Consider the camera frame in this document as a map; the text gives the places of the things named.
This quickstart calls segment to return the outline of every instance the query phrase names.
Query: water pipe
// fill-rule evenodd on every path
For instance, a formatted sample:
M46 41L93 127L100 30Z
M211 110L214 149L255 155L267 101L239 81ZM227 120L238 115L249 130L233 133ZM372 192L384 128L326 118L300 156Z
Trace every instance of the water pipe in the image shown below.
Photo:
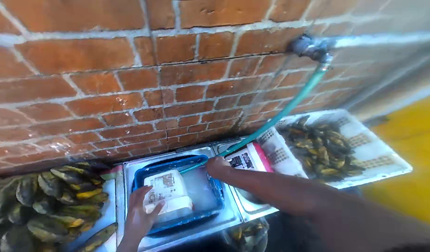
M291 112L299 103L301 103L302 100L305 99L305 97L311 92L311 90L318 85L319 81L324 77L325 73L328 71L330 67L330 63L332 60L332 56L327 52L325 48L314 46L312 43L313 41L310 37L307 35L302 35L297 40L295 40L292 43L290 51L293 53L298 54L299 56L309 56L311 59L319 61L318 66L316 67L316 70L311 75L308 82L305 84L305 86L298 92L298 94L285 106L285 108L278 113L276 116L274 116L272 119L270 119L267 123L265 123L262 127L257 129L254 133L246 137L245 139L241 140L241 142L230 146L227 150L224 152L218 154L217 156L224 157L228 155L229 153L232 153L241 147L247 145L249 142L255 140L258 136L262 135L265 131L267 131L269 128L274 126L277 122L279 122L280 119L282 119L284 116L286 116L288 113ZM207 163L207 160L197 163L193 165L192 167L180 171L181 174L186 173L192 169L198 168L201 165L204 165Z

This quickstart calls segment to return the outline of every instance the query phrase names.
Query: green hose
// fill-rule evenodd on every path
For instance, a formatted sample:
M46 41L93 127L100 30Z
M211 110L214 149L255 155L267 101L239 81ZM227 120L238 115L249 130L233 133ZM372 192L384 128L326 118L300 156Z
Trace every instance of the green hose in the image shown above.
M269 128L274 126L280 119L282 119L284 116L288 115L293 108L295 108L299 103L301 103L302 100L305 99L305 97L311 92L311 90L318 85L319 81L324 77L324 74L327 72L328 67L326 67L326 64L319 64L314 73L312 74L310 80L305 84L305 86L299 91L299 93L285 106L285 108L278 113L276 116L274 116L270 121L265 123L260 129L257 129L254 133L246 137L245 139L241 140L241 142L234 144L233 146L230 146L227 150L224 152L218 154L217 156L224 157L228 155L229 153L232 153L241 147L247 145L249 142L253 141L257 137L263 134L263 132L267 131ZM198 168L201 165L204 165L207 163L206 161L203 161L201 163L197 163L194 166L180 171L181 174L186 173L192 169Z

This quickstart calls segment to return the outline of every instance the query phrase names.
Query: plastic crate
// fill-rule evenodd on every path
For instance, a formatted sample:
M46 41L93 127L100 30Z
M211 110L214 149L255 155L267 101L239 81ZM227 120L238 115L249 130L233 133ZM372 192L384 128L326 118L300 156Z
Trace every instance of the plastic crate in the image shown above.
M366 168L362 175L328 182L328 185L338 189L347 188L402 175L413 170L411 165L349 112L335 109L284 117L257 138L276 172L307 178L301 163L291 153L291 147L286 145L284 138L277 131L306 115L310 115L306 125L326 122L339 126L340 133L349 139L355 151L353 156L357 158L358 165Z
M207 160L208 157L205 155L199 155L195 157L188 157L177 161L172 161L160 165L154 165L154 166L146 166L142 169L139 169L134 174L134 183L133 183L133 191L143 186L143 181L146 177L161 173L164 171L168 171L170 169L177 169L182 170L185 169L184 166L188 166L190 164L195 164L198 162L201 162L203 160ZM173 228L175 226L180 226L186 224L187 227L191 224L191 222L197 221L197 220L203 220L207 217L213 216L215 214L218 214L221 209L224 207L224 198L223 193L221 192L221 184L217 179L213 179L212 177L207 175L207 179L209 180L209 185L212 189L212 192L215 195L216 198L216 206L212 209L208 209L205 211L194 211L190 215L176 218L170 221L162 222L160 224L154 224L151 228L150 232L148 232L148 235L164 231L166 229Z

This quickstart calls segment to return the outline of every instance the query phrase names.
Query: white plastic crate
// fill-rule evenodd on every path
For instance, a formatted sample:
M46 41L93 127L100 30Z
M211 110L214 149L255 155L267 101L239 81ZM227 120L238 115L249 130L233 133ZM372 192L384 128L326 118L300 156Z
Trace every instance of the white plastic crate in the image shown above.
M337 182L328 182L328 185L338 189L347 188L409 173L413 170L411 165L349 112L344 109L335 109L284 117L276 123L275 127L257 138L276 172L307 178L301 163L291 153L284 138L276 130L285 128L306 115L310 115L306 125L321 122L338 125L340 133L349 139L358 165L366 168L362 175L346 177Z

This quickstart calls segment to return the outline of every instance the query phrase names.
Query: label on container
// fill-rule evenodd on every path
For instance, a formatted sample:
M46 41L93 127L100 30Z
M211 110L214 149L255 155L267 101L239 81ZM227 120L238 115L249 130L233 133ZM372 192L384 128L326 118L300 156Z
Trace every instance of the label on container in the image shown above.
M249 153L247 152L233 157L229 161L229 164L236 169L257 170L252 163Z
M153 186L148 192L148 203L171 198L176 192L175 178L171 173L150 179L145 186Z

